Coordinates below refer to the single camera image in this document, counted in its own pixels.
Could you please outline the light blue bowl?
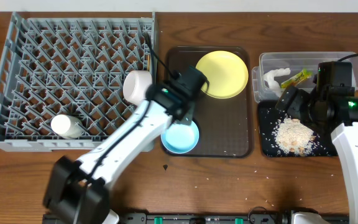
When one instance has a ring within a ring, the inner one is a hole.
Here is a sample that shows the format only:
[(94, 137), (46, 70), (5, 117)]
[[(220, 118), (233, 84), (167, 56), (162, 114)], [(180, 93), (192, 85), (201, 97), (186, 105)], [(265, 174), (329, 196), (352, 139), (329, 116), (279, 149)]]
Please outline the light blue bowl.
[(194, 121), (190, 125), (173, 123), (160, 137), (164, 148), (174, 154), (190, 152), (199, 139), (200, 131)]

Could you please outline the green orange snack wrapper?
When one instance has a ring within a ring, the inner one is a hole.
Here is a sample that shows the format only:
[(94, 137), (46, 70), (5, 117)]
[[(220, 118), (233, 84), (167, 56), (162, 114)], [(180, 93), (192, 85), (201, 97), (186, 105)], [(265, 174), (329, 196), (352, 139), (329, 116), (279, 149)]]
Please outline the green orange snack wrapper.
[(313, 72), (307, 70), (307, 69), (303, 69), (301, 70), (299, 73), (297, 73), (296, 75), (292, 76), (291, 78), (285, 80), (284, 82), (282, 82), (280, 84), (280, 87), (285, 89), (288, 86), (297, 86), (299, 83), (309, 79), (311, 76), (313, 75)]

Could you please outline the rice food scraps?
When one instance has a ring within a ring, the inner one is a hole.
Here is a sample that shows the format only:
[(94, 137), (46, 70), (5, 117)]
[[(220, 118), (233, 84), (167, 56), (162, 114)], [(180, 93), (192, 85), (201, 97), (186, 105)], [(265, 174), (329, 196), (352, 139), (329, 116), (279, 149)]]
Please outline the rice food scraps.
[(300, 123), (299, 119), (278, 120), (272, 131), (273, 145), (285, 155), (307, 156), (314, 148), (314, 132)]

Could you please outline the white small plate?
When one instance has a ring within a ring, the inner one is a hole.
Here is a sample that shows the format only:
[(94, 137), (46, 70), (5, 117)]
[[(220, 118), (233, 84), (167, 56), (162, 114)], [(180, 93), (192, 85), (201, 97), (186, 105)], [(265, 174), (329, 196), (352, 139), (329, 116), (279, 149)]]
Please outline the white small plate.
[(136, 106), (145, 100), (145, 93), (152, 84), (152, 75), (147, 70), (129, 72), (123, 84), (124, 99)]

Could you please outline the yellow plate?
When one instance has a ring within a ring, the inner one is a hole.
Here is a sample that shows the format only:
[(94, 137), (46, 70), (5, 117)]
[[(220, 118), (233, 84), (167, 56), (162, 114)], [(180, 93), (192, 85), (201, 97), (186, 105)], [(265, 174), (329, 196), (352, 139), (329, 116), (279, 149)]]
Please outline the yellow plate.
[(238, 95), (248, 82), (247, 65), (232, 52), (210, 52), (198, 61), (196, 69), (209, 81), (202, 86), (202, 91), (213, 98), (232, 98)]

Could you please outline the white cup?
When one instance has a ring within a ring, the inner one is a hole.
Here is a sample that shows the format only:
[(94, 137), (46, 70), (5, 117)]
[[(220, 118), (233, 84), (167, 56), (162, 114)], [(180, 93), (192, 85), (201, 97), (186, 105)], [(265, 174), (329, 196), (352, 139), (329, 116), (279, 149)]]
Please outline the white cup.
[(75, 139), (81, 136), (82, 130), (78, 124), (81, 121), (73, 116), (59, 114), (52, 118), (52, 131), (64, 139)]

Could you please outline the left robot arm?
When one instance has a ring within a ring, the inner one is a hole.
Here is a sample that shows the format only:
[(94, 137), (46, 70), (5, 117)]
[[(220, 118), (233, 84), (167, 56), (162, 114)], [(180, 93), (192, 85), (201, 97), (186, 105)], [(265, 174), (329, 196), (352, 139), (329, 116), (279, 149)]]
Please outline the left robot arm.
[(145, 100), (97, 148), (72, 161), (53, 165), (43, 205), (63, 223), (118, 223), (109, 192), (125, 168), (175, 121), (188, 114), (206, 76), (193, 66), (173, 78), (150, 85)]

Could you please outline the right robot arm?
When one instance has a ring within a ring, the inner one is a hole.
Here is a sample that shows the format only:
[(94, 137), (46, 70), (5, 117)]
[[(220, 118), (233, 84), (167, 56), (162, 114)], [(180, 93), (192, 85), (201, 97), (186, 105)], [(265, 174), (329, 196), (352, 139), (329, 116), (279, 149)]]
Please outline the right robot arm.
[(352, 64), (320, 63), (315, 83), (311, 93), (293, 85), (286, 87), (276, 108), (330, 137), (341, 162), (349, 221), (358, 223), (358, 98), (352, 86)]

